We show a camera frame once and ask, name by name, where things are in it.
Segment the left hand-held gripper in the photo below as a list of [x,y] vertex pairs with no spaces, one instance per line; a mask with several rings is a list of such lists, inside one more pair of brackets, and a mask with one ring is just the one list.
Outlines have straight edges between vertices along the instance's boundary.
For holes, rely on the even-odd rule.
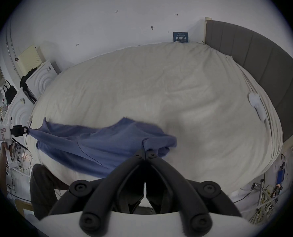
[[[29,128],[22,125],[11,126],[10,124],[0,125],[0,141],[3,143],[7,143],[7,145],[13,144],[13,137],[22,136],[24,134],[28,134]],[[18,162],[13,161],[9,150],[6,149],[7,156],[7,165],[9,168],[18,167]]]

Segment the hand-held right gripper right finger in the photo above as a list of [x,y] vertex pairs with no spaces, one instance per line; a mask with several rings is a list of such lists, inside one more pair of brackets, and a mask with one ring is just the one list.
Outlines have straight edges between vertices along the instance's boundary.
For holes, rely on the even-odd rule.
[[152,150],[145,152],[146,198],[156,214],[179,211],[185,234],[207,234],[210,212],[242,217],[231,199],[213,181],[187,180]]

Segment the person's left hand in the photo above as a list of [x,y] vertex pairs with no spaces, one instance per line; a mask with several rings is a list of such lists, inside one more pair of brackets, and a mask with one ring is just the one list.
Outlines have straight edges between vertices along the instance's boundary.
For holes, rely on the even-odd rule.
[[1,154],[0,154],[0,161],[6,164],[7,162],[7,156],[6,156],[6,149],[9,150],[10,156],[12,156],[13,153],[13,145],[7,145],[7,143],[1,144]]

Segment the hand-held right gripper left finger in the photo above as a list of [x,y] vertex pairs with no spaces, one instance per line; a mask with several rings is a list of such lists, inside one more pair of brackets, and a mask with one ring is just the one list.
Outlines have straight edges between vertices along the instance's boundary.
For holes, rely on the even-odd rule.
[[132,214],[144,197],[144,179],[138,170],[145,163],[145,150],[116,167],[107,177],[74,181],[49,215],[82,212],[79,227],[84,233],[106,233],[111,211]]

